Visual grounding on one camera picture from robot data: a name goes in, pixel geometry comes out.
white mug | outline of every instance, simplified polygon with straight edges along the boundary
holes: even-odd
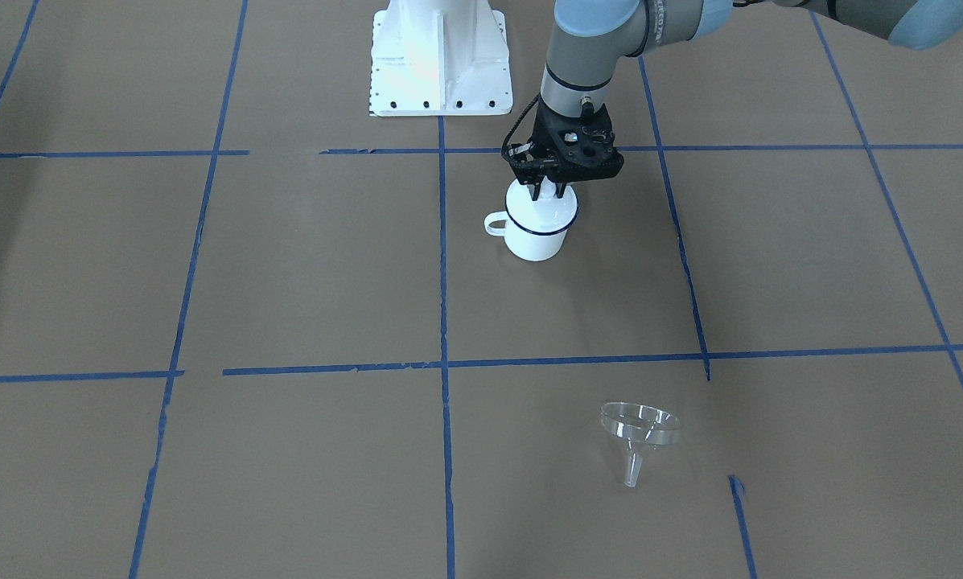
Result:
[[[497,221],[506,221],[506,224],[500,228],[492,227],[492,224]],[[556,252],[559,252],[559,247],[563,245],[563,238],[566,237],[566,229],[552,235],[538,235],[522,230],[513,223],[506,211],[496,211],[485,217],[484,230],[488,235],[502,237],[506,241],[506,246],[510,248],[510,252],[521,260],[528,261],[544,261],[555,256]]]

funnel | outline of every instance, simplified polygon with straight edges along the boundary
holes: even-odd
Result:
[[[603,404],[603,428],[628,444],[628,472],[624,484],[635,487],[642,469],[642,452],[681,440],[681,418],[672,413],[629,402]]]

light blue joint cap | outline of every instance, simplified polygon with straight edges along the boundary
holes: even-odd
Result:
[[[963,0],[918,0],[889,34],[889,44],[923,51],[963,28]]]
[[[702,0],[702,16],[699,16],[699,28],[695,29],[695,36],[689,40],[706,36],[710,32],[717,32],[728,22],[731,16],[731,0]]]
[[[640,0],[556,0],[556,25],[572,36],[600,36],[621,27]]]

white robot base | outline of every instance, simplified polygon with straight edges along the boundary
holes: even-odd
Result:
[[[390,0],[374,15],[371,60],[372,115],[513,109],[506,16],[488,0]]]

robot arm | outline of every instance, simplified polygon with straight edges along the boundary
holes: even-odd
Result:
[[[815,11],[900,47],[934,47],[963,27],[963,0],[774,1]],[[503,142],[503,158],[519,183],[548,179],[561,195],[567,183],[616,176],[624,158],[614,147],[603,99],[617,61],[714,32],[731,8],[731,0],[557,0],[541,92]],[[532,136],[511,146],[513,133],[535,105]],[[533,188],[535,195],[538,188]]]

